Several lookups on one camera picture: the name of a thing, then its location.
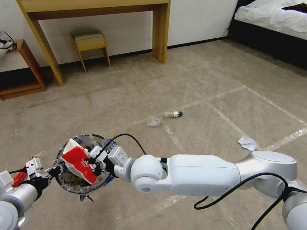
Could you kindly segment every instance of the white bag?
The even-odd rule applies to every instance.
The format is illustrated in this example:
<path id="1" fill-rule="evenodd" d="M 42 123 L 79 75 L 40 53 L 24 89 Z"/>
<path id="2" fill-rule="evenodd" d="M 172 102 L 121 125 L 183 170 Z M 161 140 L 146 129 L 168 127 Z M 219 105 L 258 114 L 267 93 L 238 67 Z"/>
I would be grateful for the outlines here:
<path id="1" fill-rule="evenodd" d="M 0 30 L 0 60 L 10 50 L 17 49 L 15 41 L 4 31 Z"/>

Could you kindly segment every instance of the crumpled tissue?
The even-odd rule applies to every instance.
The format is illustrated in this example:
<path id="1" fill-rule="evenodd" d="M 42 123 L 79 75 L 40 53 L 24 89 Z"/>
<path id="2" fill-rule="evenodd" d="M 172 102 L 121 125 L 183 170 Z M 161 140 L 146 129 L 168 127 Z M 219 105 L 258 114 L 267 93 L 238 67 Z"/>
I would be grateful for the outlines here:
<path id="1" fill-rule="evenodd" d="M 249 151 L 255 151 L 257 148 L 257 143 L 254 139 L 248 136 L 242 136 L 238 142 L 241 144 L 243 148 L 248 149 Z"/>

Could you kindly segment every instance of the white robotic arm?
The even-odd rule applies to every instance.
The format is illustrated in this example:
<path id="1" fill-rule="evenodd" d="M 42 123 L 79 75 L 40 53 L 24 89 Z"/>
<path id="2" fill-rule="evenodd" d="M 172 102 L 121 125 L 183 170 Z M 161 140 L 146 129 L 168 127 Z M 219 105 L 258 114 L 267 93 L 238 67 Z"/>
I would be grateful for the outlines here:
<path id="1" fill-rule="evenodd" d="M 244 159 L 230 163 L 212 155 L 174 155 L 156 158 L 143 155 L 136 160 L 127 156 L 121 147 L 108 155 L 115 165 L 114 173 L 124 181 L 131 181 L 140 193 L 167 191 L 186 196 L 221 196 L 240 182 L 260 173 L 276 174 L 291 187 L 306 191 L 296 180 L 296 160 L 288 155 L 254 151 Z M 167 177 L 163 179 L 163 169 Z M 273 175 L 262 175 L 240 187 L 255 187 L 259 192 L 279 198 L 285 184 Z M 283 197 L 283 219 L 290 230 L 305 230 L 307 226 L 307 194 L 289 192 Z"/>
<path id="2" fill-rule="evenodd" d="M 137 191 L 144 194 L 167 191 L 187 196 L 221 196 L 259 173 L 277 174 L 289 186 L 306 190 L 296 181 L 296 161 L 276 152 L 254 151 L 244 159 L 230 163 L 211 155 L 174 155 L 170 158 L 144 155 L 134 159 L 128 157 L 122 147 L 116 146 L 107 153 L 96 146 L 89 157 L 95 159 L 91 165 L 93 171 L 97 166 L 100 170 L 111 169 L 114 176 L 131 182 Z M 52 177 L 61 174 L 60 168 L 48 169 L 43 174 L 39 170 L 36 168 L 30 172 L 27 182 L 17 188 L 11 188 L 12 178 L 7 171 L 0 173 L 0 230 L 20 228 L 26 212 L 42 190 L 49 185 Z M 163 170 L 167 173 L 166 178 L 163 178 Z M 285 183 L 272 175 L 262 175 L 240 188 L 250 187 L 278 198 L 285 189 Z M 287 227 L 290 230 L 306 229 L 307 194 L 292 191 L 286 198 L 283 218 Z"/>

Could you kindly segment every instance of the wire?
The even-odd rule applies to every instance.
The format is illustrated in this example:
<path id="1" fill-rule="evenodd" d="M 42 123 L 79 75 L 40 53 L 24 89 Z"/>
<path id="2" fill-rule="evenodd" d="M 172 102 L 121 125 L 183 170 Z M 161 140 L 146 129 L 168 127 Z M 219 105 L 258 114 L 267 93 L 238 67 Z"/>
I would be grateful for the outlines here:
<path id="1" fill-rule="evenodd" d="M 256 175 L 253 175 L 251 177 L 248 177 L 247 179 L 243 180 L 242 182 L 240 182 L 239 184 L 237 184 L 235 187 L 233 187 L 232 189 L 230 189 L 228 192 L 224 193 L 221 197 L 219 197 L 217 200 L 202 206 L 202 207 L 197 207 L 197 205 L 199 205 L 200 203 L 204 202 L 206 199 L 208 199 L 208 196 L 206 196 L 205 198 L 203 198 L 202 200 L 198 201 L 197 203 L 194 204 L 194 208 L 196 210 L 201 210 L 201 209 L 206 209 L 209 208 L 215 204 L 217 204 L 218 202 L 220 202 L 222 199 L 224 199 L 225 197 L 227 197 L 229 194 L 231 194 L 234 190 L 238 189 L 239 187 L 241 187 L 243 184 L 245 184 L 246 182 L 259 177 L 259 176 L 264 176 L 264 175 L 271 175 L 271 176 L 275 176 L 279 179 L 282 180 L 282 182 L 285 184 L 285 188 L 282 192 L 282 194 L 277 198 L 277 200 L 267 209 L 264 211 L 264 213 L 258 218 L 258 220 L 255 222 L 255 224 L 253 225 L 253 227 L 251 228 L 251 230 L 255 230 L 256 227 L 259 225 L 259 223 L 265 218 L 265 216 L 282 200 L 285 199 L 286 196 L 288 196 L 288 193 L 291 191 L 289 187 L 287 181 L 280 175 L 277 175 L 275 173 L 270 173 L 270 172 L 263 172 L 263 173 L 258 173 Z"/>
<path id="2" fill-rule="evenodd" d="M 119 134 L 119 135 L 113 137 L 111 140 L 109 140 L 109 142 L 108 142 L 108 143 L 100 150 L 100 152 L 95 156 L 94 160 L 97 160 L 97 158 L 98 158 L 98 157 L 102 154 L 102 152 L 108 147 L 108 145 L 111 144 L 112 141 L 114 141 L 116 138 L 118 138 L 118 137 L 120 137 L 120 136 L 129 136 L 129 137 L 131 137 L 131 138 L 132 138 L 133 140 L 135 140 L 135 142 L 139 145 L 139 147 L 141 148 L 142 152 L 143 152 L 145 155 L 147 155 L 147 153 L 145 152 L 145 150 L 144 150 L 143 147 L 141 146 L 140 142 L 138 142 L 138 140 L 137 140 L 134 136 L 132 136 L 132 135 L 130 135 L 130 134 Z"/>

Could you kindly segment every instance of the plastic bottle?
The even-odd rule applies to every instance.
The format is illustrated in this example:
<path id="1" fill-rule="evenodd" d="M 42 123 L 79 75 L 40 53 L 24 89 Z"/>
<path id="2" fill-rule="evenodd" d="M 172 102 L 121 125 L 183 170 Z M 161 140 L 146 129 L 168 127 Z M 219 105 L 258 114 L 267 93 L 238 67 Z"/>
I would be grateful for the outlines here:
<path id="1" fill-rule="evenodd" d="M 172 111 L 172 112 L 165 112 L 164 117 L 169 118 L 169 117 L 181 117 L 183 115 L 182 111 Z"/>

